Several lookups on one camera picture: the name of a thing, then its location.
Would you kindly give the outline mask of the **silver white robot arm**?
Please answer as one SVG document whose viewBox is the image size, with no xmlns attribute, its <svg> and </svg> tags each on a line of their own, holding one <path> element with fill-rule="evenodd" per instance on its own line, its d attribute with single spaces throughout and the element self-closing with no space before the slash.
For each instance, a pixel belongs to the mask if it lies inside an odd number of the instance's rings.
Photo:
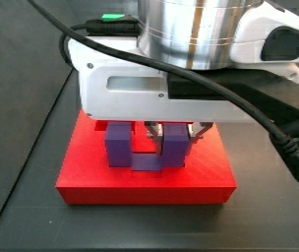
<svg viewBox="0 0 299 252">
<path fill-rule="evenodd" d="M 136 17 L 104 15 L 86 41 L 193 73 L 253 69 L 299 81 L 299 17 L 269 0 L 137 0 Z M 67 43 L 81 106 L 95 120 L 245 122 L 249 115 L 172 74 Z"/>
</svg>

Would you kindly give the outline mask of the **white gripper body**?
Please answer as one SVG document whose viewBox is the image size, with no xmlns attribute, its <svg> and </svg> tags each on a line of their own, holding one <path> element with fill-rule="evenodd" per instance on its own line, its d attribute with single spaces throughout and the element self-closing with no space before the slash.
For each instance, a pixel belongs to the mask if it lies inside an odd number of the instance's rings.
<svg viewBox="0 0 299 252">
<path fill-rule="evenodd" d="M 166 74 L 67 41 L 78 72 L 81 107 L 97 120 L 165 122 L 251 122 L 227 100 L 172 99 Z"/>
</svg>

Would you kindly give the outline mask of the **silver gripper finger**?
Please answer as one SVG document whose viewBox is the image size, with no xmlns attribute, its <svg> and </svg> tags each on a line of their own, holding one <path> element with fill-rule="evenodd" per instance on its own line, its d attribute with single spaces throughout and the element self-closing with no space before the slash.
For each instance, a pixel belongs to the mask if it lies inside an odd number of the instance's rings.
<svg viewBox="0 0 299 252">
<path fill-rule="evenodd" d="M 156 155 L 161 154 L 161 146 L 162 146 L 162 125 L 156 121 L 145 121 L 144 126 L 146 129 L 146 137 L 154 143 L 154 151 Z"/>
<path fill-rule="evenodd" d="M 192 142 L 196 142 L 201 138 L 204 132 L 211 129 L 211 127 L 212 127 L 211 122 L 193 122 L 193 123 L 190 123 L 186 126 L 189 140 Z"/>
</svg>

